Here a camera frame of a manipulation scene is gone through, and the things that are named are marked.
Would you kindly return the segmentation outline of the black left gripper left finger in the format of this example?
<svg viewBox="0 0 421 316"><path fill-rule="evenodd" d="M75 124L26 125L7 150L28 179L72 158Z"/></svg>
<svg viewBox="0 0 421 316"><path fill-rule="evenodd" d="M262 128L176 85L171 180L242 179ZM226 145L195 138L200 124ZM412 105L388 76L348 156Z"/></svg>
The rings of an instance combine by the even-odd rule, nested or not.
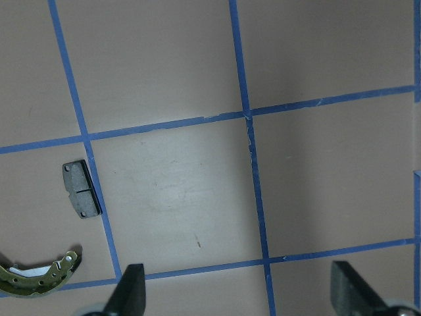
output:
<svg viewBox="0 0 421 316"><path fill-rule="evenodd" d="M146 308L145 271L143 264L128 265L112 296L103 309L103 315L142 316Z"/></svg>

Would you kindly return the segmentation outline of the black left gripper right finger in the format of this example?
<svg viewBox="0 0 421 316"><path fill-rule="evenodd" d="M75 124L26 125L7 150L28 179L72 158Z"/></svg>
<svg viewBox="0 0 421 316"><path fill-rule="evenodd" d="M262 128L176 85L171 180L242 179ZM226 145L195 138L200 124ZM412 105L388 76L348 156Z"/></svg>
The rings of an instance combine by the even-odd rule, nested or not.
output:
<svg viewBox="0 0 421 316"><path fill-rule="evenodd" d="M347 261L332 262L330 301L336 315L395 314Z"/></svg>

